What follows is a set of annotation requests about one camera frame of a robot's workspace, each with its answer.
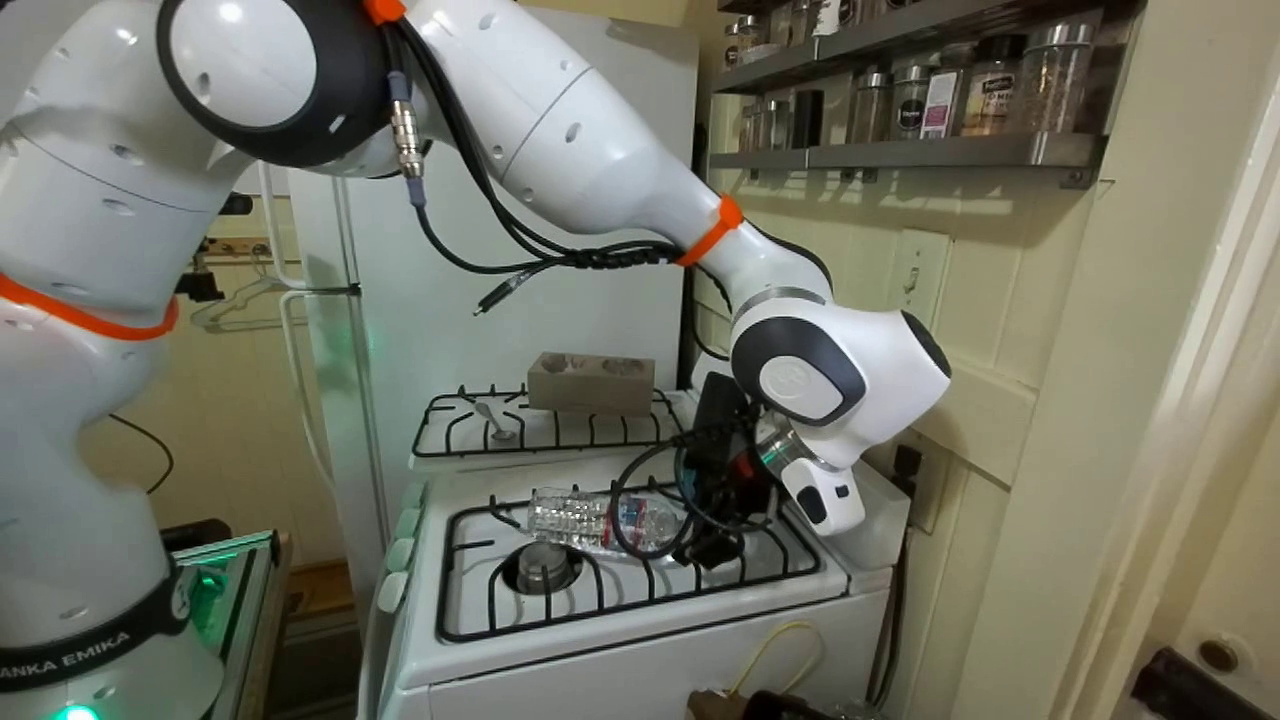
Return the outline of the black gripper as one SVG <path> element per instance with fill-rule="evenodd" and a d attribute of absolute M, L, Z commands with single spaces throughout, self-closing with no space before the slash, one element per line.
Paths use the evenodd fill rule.
<path fill-rule="evenodd" d="M 772 475 L 751 453 L 751 422 L 746 397 L 724 374 L 709 374 L 679 460 L 679 491 L 710 530 L 742 530 L 772 505 Z"/>

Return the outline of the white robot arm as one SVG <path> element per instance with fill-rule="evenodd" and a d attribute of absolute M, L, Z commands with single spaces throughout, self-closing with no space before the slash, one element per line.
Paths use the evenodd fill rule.
<path fill-rule="evenodd" d="M 416 187 L 451 149 L 524 270 L 717 276 L 761 455 L 818 532 L 953 384 L 915 316 L 835 306 L 519 0 L 0 0 L 0 95 L 0 720 L 203 720 L 225 690 L 149 497 L 78 441 L 157 374 L 246 165 Z"/>

